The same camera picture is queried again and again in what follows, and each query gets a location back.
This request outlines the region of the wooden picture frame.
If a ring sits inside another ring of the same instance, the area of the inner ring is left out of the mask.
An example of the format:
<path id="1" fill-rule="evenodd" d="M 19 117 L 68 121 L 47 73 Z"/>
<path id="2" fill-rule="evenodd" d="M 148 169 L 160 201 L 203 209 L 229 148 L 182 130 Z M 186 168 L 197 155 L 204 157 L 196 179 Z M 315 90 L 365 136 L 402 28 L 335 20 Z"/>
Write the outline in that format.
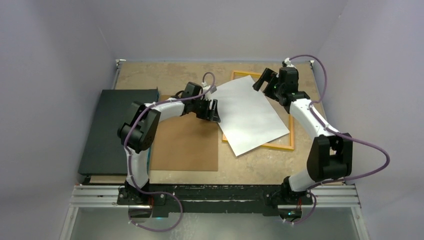
<path id="1" fill-rule="evenodd" d="M 233 70 L 230 75 L 230 79 L 234 80 L 236 76 L 251 76 L 252 78 L 259 78 L 261 73 L 252 72 L 252 71 L 243 71 L 243 70 Z M 260 147 L 273 149 L 273 150 L 282 150 L 282 151 L 294 151 L 295 150 L 295 121 L 292 115 L 288 115 L 288 145 L 283 145 L 281 143 L 264 143 Z"/>

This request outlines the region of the building and sky photo print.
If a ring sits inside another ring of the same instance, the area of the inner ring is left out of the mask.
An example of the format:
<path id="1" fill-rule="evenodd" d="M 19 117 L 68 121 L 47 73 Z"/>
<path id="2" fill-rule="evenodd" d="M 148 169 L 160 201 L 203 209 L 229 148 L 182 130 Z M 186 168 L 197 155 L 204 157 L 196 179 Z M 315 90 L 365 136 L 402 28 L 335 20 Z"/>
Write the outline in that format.
<path id="1" fill-rule="evenodd" d="M 211 95 L 218 101 L 219 127 L 237 157 L 290 133 L 254 83 L 244 76 L 219 85 Z"/>

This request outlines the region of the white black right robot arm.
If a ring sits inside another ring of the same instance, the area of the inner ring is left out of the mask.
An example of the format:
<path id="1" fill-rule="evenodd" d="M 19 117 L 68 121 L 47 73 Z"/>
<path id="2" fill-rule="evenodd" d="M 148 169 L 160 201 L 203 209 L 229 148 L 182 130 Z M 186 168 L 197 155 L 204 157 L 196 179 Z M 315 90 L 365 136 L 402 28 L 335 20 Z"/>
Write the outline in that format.
<path id="1" fill-rule="evenodd" d="M 288 204 L 306 195 L 313 185 L 339 180 L 352 173 L 353 142 L 350 134 L 340 133 L 316 112 L 310 96 L 299 90 L 299 72 L 293 66 L 282 66 L 278 72 L 266 68 L 253 89 L 277 101 L 295 118 L 312 139 L 306 168 L 286 177 L 276 195 Z"/>

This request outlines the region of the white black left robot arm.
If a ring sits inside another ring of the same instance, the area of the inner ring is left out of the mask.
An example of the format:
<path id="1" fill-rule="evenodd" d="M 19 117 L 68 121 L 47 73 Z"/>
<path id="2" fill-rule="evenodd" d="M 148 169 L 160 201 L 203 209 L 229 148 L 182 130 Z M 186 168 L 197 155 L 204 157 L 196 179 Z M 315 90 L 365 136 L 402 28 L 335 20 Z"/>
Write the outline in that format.
<path id="1" fill-rule="evenodd" d="M 132 187 L 129 197 L 138 205 L 146 203 L 149 191 L 147 157 L 160 122 L 173 117 L 194 113 L 198 119 L 220 123 L 218 100 L 211 94 L 217 90 L 212 84 L 189 82 L 185 89 L 166 100 L 152 103 L 133 102 L 128 118 L 118 129 L 117 135 L 127 157 L 126 183 Z"/>

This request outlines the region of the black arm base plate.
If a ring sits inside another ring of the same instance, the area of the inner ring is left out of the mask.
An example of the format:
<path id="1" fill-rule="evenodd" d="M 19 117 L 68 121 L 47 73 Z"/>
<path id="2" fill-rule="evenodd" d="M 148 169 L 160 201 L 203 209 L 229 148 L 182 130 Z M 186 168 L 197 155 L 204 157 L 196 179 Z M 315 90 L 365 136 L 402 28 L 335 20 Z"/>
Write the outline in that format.
<path id="1" fill-rule="evenodd" d="M 126 184 L 118 189 L 119 205 L 152 208 L 154 218 L 165 218 L 170 213 L 205 214 L 261 214 L 274 217 L 285 209 L 298 210 L 313 205 L 309 193 L 298 200 L 286 202 L 276 194 L 281 184 L 164 184 L 148 183 L 146 193 Z"/>

